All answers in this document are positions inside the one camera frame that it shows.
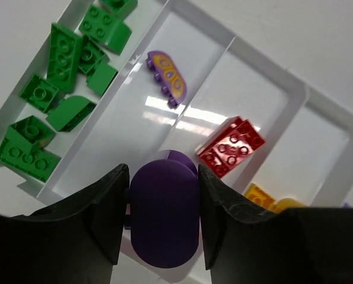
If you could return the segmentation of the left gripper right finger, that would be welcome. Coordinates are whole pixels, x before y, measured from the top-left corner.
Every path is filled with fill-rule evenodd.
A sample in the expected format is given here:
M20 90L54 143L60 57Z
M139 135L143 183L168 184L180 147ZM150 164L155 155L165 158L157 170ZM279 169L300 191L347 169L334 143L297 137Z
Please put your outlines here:
M205 266L213 283L353 283L353 208L253 203L198 167Z

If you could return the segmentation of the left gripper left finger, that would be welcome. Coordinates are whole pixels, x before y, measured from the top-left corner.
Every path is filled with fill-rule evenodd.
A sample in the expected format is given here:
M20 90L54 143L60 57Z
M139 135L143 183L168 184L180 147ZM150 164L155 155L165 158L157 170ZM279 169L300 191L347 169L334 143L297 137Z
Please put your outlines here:
M0 215L0 283L109 283L118 262L129 168L29 216Z

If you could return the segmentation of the yellow oval lego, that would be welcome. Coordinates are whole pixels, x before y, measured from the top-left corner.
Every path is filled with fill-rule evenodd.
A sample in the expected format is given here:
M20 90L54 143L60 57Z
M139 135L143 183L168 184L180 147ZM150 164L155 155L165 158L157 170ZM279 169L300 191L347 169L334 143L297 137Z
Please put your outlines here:
M278 203L275 204L274 206L274 212L276 214L281 213L282 211L289 209L289 208L304 208L307 207L307 205L292 199L292 198L283 198L278 201Z

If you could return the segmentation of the purple oval lego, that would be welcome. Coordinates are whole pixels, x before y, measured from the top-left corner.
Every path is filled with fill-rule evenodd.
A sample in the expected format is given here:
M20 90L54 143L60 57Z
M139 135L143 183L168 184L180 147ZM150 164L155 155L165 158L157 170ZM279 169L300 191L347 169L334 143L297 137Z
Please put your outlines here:
M187 263L199 245L200 184L188 156L163 150L133 176L125 229L141 260L161 269Z

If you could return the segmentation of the red rectangular lego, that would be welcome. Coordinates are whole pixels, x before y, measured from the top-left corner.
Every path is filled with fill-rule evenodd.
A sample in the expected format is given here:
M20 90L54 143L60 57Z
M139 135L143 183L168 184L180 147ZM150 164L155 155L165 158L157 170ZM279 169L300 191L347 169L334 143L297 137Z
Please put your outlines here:
M237 116L228 118L196 155L222 178L264 144L265 139L250 121Z

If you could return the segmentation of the green lego pair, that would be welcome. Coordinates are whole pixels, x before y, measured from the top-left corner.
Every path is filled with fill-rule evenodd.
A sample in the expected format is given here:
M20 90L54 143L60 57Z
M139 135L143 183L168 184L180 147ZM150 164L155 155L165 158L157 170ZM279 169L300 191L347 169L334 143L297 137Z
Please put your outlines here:
M34 115L8 126L0 144L0 162L46 182L61 157L44 148L55 132Z

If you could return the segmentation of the green rectangular lego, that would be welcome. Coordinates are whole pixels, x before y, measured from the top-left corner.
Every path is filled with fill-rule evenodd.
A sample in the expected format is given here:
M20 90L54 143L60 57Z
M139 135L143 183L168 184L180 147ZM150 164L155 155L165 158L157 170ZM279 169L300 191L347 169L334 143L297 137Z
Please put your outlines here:
M59 101L58 106L48 112L46 121L58 132L71 132L95 106L84 96L70 96Z

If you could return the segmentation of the purple curved lego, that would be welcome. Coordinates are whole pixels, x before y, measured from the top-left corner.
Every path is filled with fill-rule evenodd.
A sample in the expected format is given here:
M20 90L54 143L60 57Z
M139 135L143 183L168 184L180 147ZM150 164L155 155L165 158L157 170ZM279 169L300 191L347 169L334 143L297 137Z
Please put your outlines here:
M177 108L186 99L187 84L172 58L163 51L153 50L147 53L145 63L168 97L170 108Z

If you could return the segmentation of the green long lego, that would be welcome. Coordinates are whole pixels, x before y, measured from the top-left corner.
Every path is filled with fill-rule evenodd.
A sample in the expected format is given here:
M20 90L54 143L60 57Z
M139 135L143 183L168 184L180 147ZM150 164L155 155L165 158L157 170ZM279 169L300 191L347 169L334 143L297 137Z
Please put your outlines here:
M47 80L65 93L75 90L83 40L67 27L52 23Z

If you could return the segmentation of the green square lego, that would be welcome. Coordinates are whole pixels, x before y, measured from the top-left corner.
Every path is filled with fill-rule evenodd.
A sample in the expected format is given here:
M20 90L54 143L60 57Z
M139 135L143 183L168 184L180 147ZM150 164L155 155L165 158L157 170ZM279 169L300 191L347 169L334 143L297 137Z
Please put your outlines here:
M123 20L94 4L88 8L79 31L116 55L122 53L132 34Z

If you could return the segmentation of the green small cube lego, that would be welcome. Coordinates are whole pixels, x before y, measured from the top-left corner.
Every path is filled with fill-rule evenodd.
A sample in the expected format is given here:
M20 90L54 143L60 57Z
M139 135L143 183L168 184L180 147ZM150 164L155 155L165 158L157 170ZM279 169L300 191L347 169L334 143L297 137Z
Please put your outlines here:
M125 18L137 7L137 0L101 0L101 3L111 13Z

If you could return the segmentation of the small green number lego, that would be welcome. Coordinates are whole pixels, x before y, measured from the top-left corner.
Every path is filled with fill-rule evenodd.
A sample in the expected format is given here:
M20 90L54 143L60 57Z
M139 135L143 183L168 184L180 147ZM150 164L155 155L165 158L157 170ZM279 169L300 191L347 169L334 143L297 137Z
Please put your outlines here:
M83 35L82 40L79 70L89 76L94 73L100 62L109 62L109 57L99 43L91 37Z

